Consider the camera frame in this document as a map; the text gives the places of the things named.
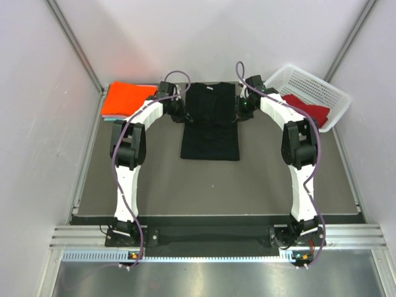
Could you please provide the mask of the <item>black t shirt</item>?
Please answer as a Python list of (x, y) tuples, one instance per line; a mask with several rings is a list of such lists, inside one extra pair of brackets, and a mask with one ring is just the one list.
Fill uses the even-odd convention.
[(194, 83), (186, 93), (192, 118), (184, 125), (180, 157), (188, 160), (238, 161), (235, 84)]

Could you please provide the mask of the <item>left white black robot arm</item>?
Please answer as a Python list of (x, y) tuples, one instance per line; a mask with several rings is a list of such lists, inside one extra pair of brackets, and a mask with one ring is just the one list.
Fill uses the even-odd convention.
[(137, 221), (137, 182), (147, 154), (147, 129), (163, 115), (176, 123), (191, 117), (181, 98), (180, 88), (170, 82), (160, 82), (154, 95), (126, 119), (113, 123), (110, 156), (116, 181), (117, 203), (114, 220), (108, 224), (107, 237), (112, 246), (137, 246), (141, 226)]

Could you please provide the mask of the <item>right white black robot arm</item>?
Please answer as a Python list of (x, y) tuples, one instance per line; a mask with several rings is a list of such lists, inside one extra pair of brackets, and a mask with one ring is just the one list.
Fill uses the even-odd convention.
[(286, 249), (302, 245), (319, 229), (313, 201), (314, 175), (321, 160), (317, 121), (302, 109), (288, 104), (274, 88), (266, 88), (260, 75), (238, 76), (241, 93), (236, 97), (235, 121), (247, 121), (259, 110), (282, 130), (281, 155), (292, 182), (290, 222), (285, 231), (274, 235), (274, 242)]

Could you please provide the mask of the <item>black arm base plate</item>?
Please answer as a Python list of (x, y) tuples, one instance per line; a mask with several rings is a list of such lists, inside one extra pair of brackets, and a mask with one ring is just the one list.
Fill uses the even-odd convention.
[[(274, 242), (278, 231), (288, 224), (275, 225), (154, 225), (141, 230), (137, 246), (112, 246), (106, 232), (107, 248), (140, 248), (146, 256), (274, 256), (284, 249)], [(324, 240), (323, 229), (298, 238), (286, 249), (319, 248)]]

